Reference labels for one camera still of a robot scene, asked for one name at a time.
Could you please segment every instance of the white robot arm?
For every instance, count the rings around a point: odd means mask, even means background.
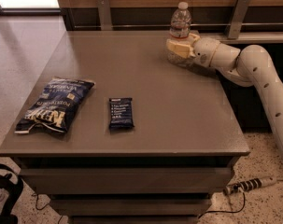
[[[185,42],[167,40],[167,47],[184,61],[219,70],[237,85],[254,85],[283,160],[283,83],[263,47],[250,45],[241,51],[218,40],[192,34]]]

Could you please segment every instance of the snack bag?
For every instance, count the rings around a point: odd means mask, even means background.
[[[79,105],[93,85],[91,81],[55,77],[18,122],[15,133],[29,133],[38,126],[67,133]]]

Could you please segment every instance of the tile floor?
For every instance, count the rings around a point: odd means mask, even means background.
[[[52,52],[66,32],[61,17],[0,17],[0,145],[19,113],[26,97],[47,64]],[[251,153],[235,165],[232,182],[272,175],[283,179],[283,163],[270,133],[245,133]],[[19,168],[10,159],[1,163]],[[20,224],[56,224],[60,216],[49,206],[38,211],[34,192],[25,185],[13,213]],[[210,210],[237,210],[242,194],[225,197],[216,193]],[[41,196],[38,207],[49,201]],[[67,223],[62,217],[61,224]],[[283,223],[283,182],[246,193],[246,206],[238,214],[206,214],[199,224]]]

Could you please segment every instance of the blue snack bag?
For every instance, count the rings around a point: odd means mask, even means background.
[[[133,129],[132,98],[110,98],[110,130]]]
[[[79,105],[93,86],[91,81],[55,77],[18,122],[15,133],[29,133],[34,127],[67,133]]]

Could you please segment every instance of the black bag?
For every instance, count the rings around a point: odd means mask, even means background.
[[[12,169],[5,166],[4,164],[0,164],[0,170],[10,171],[9,174],[0,175],[0,189],[6,190],[9,194],[0,213],[0,224],[15,224],[18,223],[18,218],[14,215],[11,215],[11,210],[22,193],[23,182],[21,178],[13,172]],[[13,183],[10,180],[12,174],[17,177],[16,183]]]

